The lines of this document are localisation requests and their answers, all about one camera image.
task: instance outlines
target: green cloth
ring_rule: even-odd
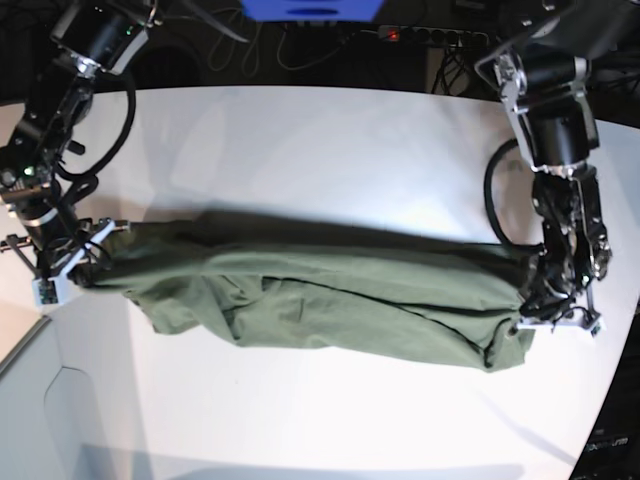
[[[163,334],[486,371],[522,364],[533,340],[511,331],[526,266],[496,245],[219,213],[136,224],[106,248],[114,267],[86,288],[124,293]]]

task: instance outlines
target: screw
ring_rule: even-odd
[[[0,175],[0,181],[5,187],[12,187],[13,184],[16,183],[16,180],[18,180],[18,178],[16,177],[16,172],[11,170],[10,168],[3,170],[2,174]]]

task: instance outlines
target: white table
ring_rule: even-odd
[[[69,155],[70,169],[106,151],[125,108],[123,94],[97,96],[76,129],[88,153]],[[0,110],[2,126],[18,115]],[[122,478],[135,470],[135,452],[146,452],[153,478],[229,464],[396,472],[347,476],[354,479],[568,478],[639,290],[640,133],[599,129],[603,148],[592,162],[615,258],[595,287],[607,323],[596,341],[542,332],[526,365],[487,375],[338,349],[242,350],[204,329],[163,337],[119,297],[84,296],[54,318],[62,363],[87,372],[95,388],[104,431],[87,442],[102,444]],[[80,210],[158,220],[223,205],[494,242],[482,176],[511,136],[500,105],[455,98],[274,87],[141,92],[129,141]],[[502,165],[496,198],[512,205],[500,207],[512,238],[534,241],[540,220],[520,166]],[[1,218],[3,234],[15,230]],[[12,278],[0,276],[0,302],[28,308],[29,275],[14,276],[14,264],[0,257],[3,272],[12,268]]]

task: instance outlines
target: blue device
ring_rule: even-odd
[[[384,0],[243,0],[258,22],[370,22]]]

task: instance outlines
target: fold in fabric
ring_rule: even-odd
[[[202,325],[241,347],[335,346],[497,371],[520,365],[514,332],[526,258],[350,226],[230,212],[135,224],[109,237],[113,268],[77,269],[121,292],[162,334]]]

